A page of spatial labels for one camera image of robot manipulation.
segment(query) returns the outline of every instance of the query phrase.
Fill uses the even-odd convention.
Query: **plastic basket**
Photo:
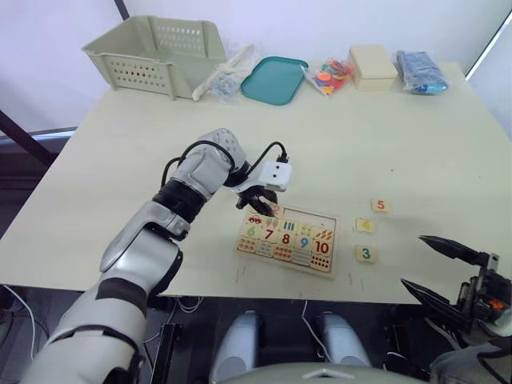
[[[134,16],[83,47],[106,82],[192,98],[214,67],[226,61],[212,22]]]

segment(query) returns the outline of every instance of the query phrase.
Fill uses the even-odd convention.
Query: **number puzzle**
[[[276,204],[272,209],[274,218],[251,208],[246,210],[237,250],[266,262],[332,278],[338,220]]]

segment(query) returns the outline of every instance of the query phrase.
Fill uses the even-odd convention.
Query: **white table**
[[[109,90],[0,241],[0,282],[86,290],[112,237],[157,192],[166,161],[218,127],[235,132],[250,162],[269,142],[285,143],[293,176],[281,203],[340,215],[338,277],[236,254],[243,212],[222,189],[180,245],[184,262],[167,294],[415,302],[405,277],[455,299],[477,269],[437,254],[420,234],[500,254],[498,271],[510,278],[510,144],[458,66],[442,69],[451,89],[440,96],[348,85],[326,99],[303,84],[279,107]],[[372,198],[391,201],[392,213],[373,213]],[[377,233],[354,232],[356,217],[373,218]],[[357,262],[357,244],[374,246],[378,262]]]

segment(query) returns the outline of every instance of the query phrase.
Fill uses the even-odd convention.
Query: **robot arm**
[[[277,162],[250,167],[236,137],[225,129],[201,137],[184,155],[170,180],[108,245],[99,281],[62,316],[23,383],[135,381],[146,301],[168,287],[182,264],[175,241],[188,235],[222,185],[240,197],[237,208],[251,204],[272,215],[259,198],[277,202],[275,191],[284,191],[290,179],[286,153]]]

